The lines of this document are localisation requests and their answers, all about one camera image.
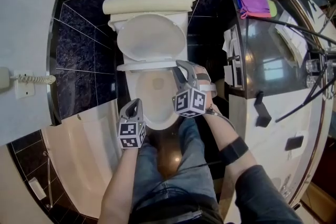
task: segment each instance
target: jeans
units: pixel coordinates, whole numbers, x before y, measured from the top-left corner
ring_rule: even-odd
[[[169,189],[170,187],[178,187],[188,193],[206,195],[216,200],[214,184],[208,166],[191,168],[179,173],[183,169],[206,163],[204,144],[195,120],[186,118],[178,130],[178,136],[182,159],[176,175],[166,181],[163,181],[163,177],[157,169],[156,149],[148,143],[148,140],[145,140],[142,144],[136,161],[132,207],[148,193],[151,193],[153,189],[154,191],[162,190],[162,192],[141,202],[137,209],[181,194],[172,191]]]

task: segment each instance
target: toilet tank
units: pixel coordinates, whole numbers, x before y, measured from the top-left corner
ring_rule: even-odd
[[[122,26],[131,18],[138,16],[140,14],[148,14],[148,12],[144,12],[144,13],[137,13],[136,15],[131,15],[131,17],[126,18],[124,20],[118,20],[115,22],[109,21],[108,25],[117,33],[119,33],[119,30],[122,28]],[[185,36],[187,36],[187,29],[188,29],[188,12],[179,12],[179,13],[174,13],[174,14],[166,14],[164,15],[165,17],[167,17],[168,19],[170,19],[173,23],[175,23],[176,25],[178,25],[183,33],[185,34]]]

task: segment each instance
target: toilet bowl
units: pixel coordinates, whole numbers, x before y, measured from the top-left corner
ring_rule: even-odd
[[[178,118],[172,103],[177,87],[171,69],[176,60],[187,61],[188,10],[122,17],[109,21],[124,58],[117,70],[125,72],[130,98],[142,100],[147,126],[166,129]]]

